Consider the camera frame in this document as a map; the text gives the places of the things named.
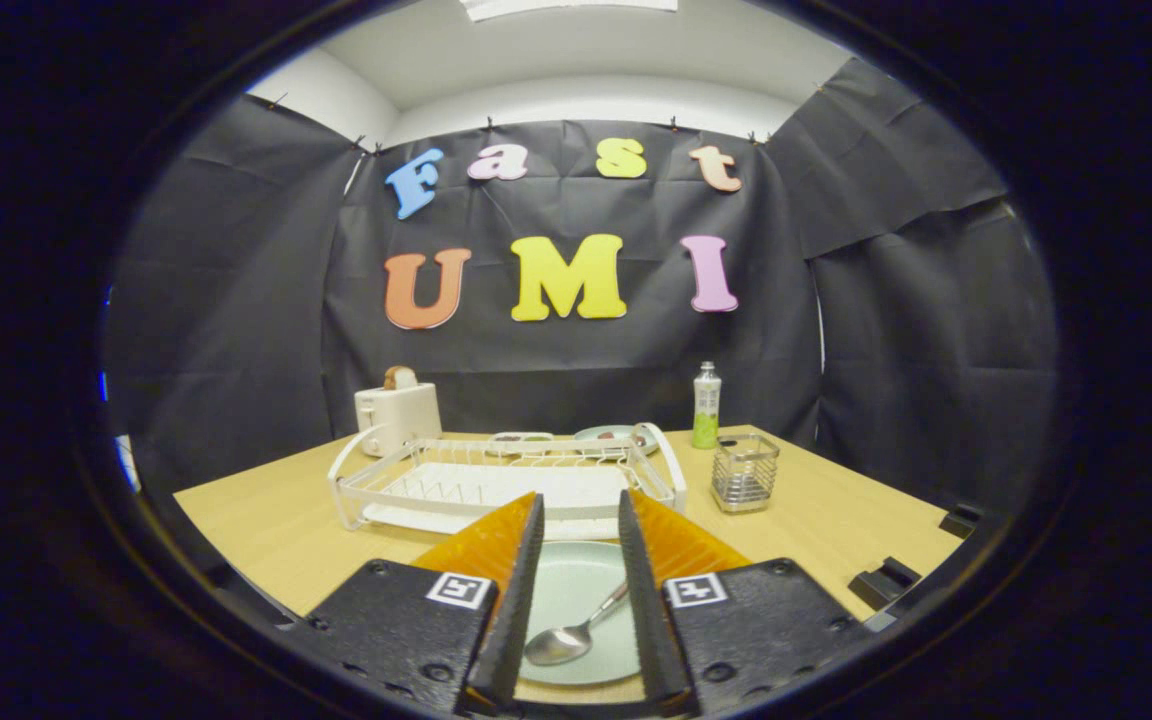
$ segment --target blue letter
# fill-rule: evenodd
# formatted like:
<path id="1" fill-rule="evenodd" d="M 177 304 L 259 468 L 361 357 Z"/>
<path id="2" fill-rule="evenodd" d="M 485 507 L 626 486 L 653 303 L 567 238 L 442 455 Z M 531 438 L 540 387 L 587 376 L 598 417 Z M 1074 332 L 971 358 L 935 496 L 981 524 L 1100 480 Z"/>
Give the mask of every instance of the blue letter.
<path id="1" fill-rule="evenodd" d="M 424 209 L 430 200 L 434 199 L 434 191 L 425 190 L 423 185 L 438 182 L 438 168 L 434 167 L 433 162 L 442 159 L 444 151 L 431 147 L 422 152 L 419 158 L 389 173 L 389 176 L 385 179 L 385 184 L 394 185 L 394 192 L 397 192 L 399 220 L 411 217 L 411 213 Z"/>

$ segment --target white ceiling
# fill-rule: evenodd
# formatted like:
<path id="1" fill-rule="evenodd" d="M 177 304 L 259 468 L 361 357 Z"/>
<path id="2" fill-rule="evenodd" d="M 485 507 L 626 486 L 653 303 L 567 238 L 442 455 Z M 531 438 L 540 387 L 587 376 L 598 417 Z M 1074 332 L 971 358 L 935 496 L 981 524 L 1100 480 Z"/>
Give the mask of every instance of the white ceiling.
<path id="1" fill-rule="evenodd" d="M 795 106 L 851 55 L 744 0 L 680 0 L 677 13 L 559 8 L 471 23 L 460 0 L 420 0 L 324 48 L 399 111 L 505 83 L 591 74 L 704 81 Z"/>

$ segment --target small plate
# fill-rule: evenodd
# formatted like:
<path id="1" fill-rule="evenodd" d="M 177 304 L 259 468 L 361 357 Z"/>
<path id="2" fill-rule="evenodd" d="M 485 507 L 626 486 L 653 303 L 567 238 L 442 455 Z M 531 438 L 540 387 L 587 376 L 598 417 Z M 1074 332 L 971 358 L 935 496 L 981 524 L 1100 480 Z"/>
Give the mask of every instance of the small plate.
<path id="1" fill-rule="evenodd" d="M 621 546 L 606 541 L 547 541 L 540 546 L 526 638 L 561 626 L 584 623 L 626 579 Z M 589 685 L 639 673 L 634 612 L 626 600 L 590 629 L 594 644 L 584 657 L 562 665 L 522 660 L 518 675 L 536 683 Z"/>
<path id="2" fill-rule="evenodd" d="M 552 442 L 554 439 L 553 433 L 536 433 L 536 432 L 503 432 L 497 433 L 490 438 L 492 442 Z M 495 455 L 498 457 L 506 457 L 511 455 L 522 455 L 522 452 L 506 452 L 506 450 L 486 450 L 488 455 Z M 538 454 L 544 455 L 546 450 L 528 450 L 526 455 Z"/>
<path id="3" fill-rule="evenodd" d="M 612 438 L 600 438 L 599 435 L 612 433 L 612 438 L 622 439 L 628 438 L 634 434 L 634 425 L 599 425 L 596 429 L 584 429 L 579 433 L 573 434 L 573 439 L 612 439 Z M 659 450 L 660 446 L 652 437 L 647 430 L 643 430 L 639 435 L 644 439 L 645 445 L 643 445 L 643 454 L 652 455 L 653 452 Z M 585 455 L 599 455 L 599 450 L 585 452 Z M 623 455 L 623 452 L 612 450 L 612 454 L 616 457 Z"/>

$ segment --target spoon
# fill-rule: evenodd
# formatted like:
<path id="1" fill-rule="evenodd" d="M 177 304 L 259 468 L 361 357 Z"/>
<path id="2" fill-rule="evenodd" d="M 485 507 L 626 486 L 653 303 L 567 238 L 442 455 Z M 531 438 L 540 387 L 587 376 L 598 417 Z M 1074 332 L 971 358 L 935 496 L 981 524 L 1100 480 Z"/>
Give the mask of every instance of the spoon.
<path id="1" fill-rule="evenodd" d="M 593 615 L 589 616 L 579 626 L 568 626 L 567 628 L 551 628 L 545 632 L 539 632 L 536 637 L 526 642 L 522 649 L 522 655 L 531 665 L 560 665 L 570 662 L 577 657 L 584 655 L 594 645 L 594 638 L 589 635 L 589 628 L 598 620 L 604 612 L 616 607 L 626 593 L 630 592 L 630 585 L 621 583 L 621 588 L 614 589 L 607 600 L 598 606 Z"/>

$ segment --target wooden table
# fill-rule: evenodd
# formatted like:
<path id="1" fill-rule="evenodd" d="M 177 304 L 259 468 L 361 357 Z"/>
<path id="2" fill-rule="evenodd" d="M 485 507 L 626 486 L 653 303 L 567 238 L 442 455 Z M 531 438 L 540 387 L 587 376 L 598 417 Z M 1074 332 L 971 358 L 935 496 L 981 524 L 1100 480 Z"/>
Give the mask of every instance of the wooden table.
<path id="1" fill-rule="evenodd" d="M 940 524 L 945 511 L 855 473 L 751 425 L 721 432 L 756 432 L 781 448 L 776 487 L 764 511 L 727 515 L 708 493 L 713 452 L 691 447 L 690 430 L 666 437 L 687 479 L 685 515 L 755 562 L 790 558 L 859 620 L 873 611 L 847 589 L 861 570 L 893 556 L 927 575 L 961 543 Z M 444 433 L 445 439 L 487 435 Z M 221 555 L 262 591 L 297 614 L 319 605 L 364 562 L 411 562 L 447 536 L 407 528 L 343 529 L 329 495 L 326 470 L 348 438 L 267 465 L 175 493 L 180 506 Z M 371 458 L 353 454 L 341 475 Z M 652 456 L 667 477 L 664 456 Z M 537 702 L 634 702 L 641 676 L 590 688 L 518 680 L 517 697 Z"/>

